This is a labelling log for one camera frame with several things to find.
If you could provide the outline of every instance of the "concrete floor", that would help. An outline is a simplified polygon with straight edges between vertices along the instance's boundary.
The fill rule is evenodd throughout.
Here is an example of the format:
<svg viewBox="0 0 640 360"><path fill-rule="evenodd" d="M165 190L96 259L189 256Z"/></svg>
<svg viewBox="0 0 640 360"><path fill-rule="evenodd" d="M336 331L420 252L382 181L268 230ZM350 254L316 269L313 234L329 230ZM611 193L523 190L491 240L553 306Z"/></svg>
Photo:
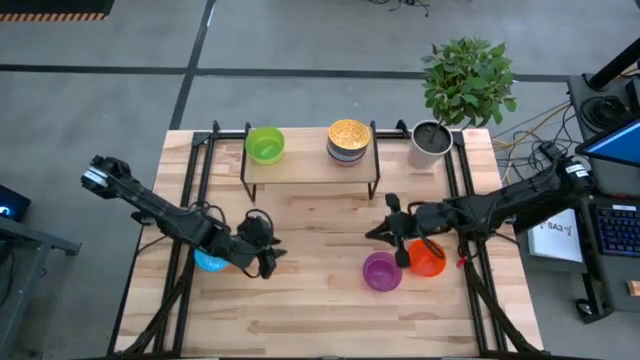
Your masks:
<svg viewBox="0 0 640 360"><path fill-rule="evenodd" d="M119 0L104 22L0 23L0 63L185 67L205 3ZM365 0L218 0L199 66L419 71L431 42L473 35L506 41L519 74L569 75L598 70L640 33L632 0L431 5L425 18L420 8L388 12L392 3ZM108 154L126 159L151 186L181 82L182 76L0 73L0 182L33 199L29 224L83 243L77 258L51 257L20 348L43 351L46 359L106 351L139 227L129 218L131 207L97 198L79 177L94 154ZM490 131L567 100L566 91L559 83L516 84L518 110ZM196 77L181 128L209 128L214 119L224 128L245 121L323 126L344 117L412 125L431 116L423 102L413 80ZM538 134L555 136L559 119ZM575 120L568 128L580 139ZM510 141L512 132L500 138ZM518 156L530 151L523 145ZM617 313L583 325L572 303L584 296L579 276L523 261L547 350L637 357L640 315Z"/></svg>

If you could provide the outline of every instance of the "green bowl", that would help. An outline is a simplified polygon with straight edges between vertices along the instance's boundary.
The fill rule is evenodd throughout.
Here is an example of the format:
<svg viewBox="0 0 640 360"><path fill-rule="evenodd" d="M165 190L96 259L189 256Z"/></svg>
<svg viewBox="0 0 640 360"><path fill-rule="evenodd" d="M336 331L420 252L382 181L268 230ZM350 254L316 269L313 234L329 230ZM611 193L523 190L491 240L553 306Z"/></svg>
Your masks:
<svg viewBox="0 0 640 360"><path fill-rule="evenodd" d="M249 156L261 165L272 165L284 154L284 135L274 127L259 127L249 131L245 144Z"/></svg>

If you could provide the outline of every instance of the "keyboard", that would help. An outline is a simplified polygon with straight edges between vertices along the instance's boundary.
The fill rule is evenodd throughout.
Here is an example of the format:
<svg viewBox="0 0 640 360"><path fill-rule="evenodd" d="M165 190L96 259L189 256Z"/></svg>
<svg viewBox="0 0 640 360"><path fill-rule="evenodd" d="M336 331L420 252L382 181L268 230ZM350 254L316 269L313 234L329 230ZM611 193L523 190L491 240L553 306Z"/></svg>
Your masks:
<svg viewBox="0 0 640 360"><path fill-rule="evenodd" d="M640 211L633 206L598 206L596 217L604 254L640 257Z"/></svg>

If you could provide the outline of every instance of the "orange cup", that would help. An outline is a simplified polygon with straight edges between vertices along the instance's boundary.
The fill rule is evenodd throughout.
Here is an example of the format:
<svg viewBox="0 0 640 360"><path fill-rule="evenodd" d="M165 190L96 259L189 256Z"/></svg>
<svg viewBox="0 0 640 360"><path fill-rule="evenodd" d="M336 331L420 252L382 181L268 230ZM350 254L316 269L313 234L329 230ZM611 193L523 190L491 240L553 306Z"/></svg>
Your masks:
<svg viewBox="0 0 640 360"><path fill-rule="evenodd" d="M444 249L435 241L431 243L445 254ZM440 259L427 248L422 239L418 239L409 246L409 260L411 261L411 272L416 275L432 277L440 274L447 264L447 257Z"/></svg>

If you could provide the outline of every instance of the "potted plant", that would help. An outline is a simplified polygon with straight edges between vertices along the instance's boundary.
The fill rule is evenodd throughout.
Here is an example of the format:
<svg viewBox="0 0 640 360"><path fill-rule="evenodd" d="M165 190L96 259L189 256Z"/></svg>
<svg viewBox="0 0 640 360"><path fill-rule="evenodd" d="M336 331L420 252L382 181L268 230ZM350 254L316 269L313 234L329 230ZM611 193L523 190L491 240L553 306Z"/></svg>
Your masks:
<svg viewBox="0 0 640 360"><path fill-rule="evenodd" d="M492 118L502 122L501 106L516 110L511 96L511 60L505 58L505 45L491 47L481 39L462 38L449 45L432 45L433 55L422 61L425 69L425 106L437 121L416 125L412 134L410 162L428 167L446 154L453 137L446 128L467 121L468 126L485 126Z"/></svg>

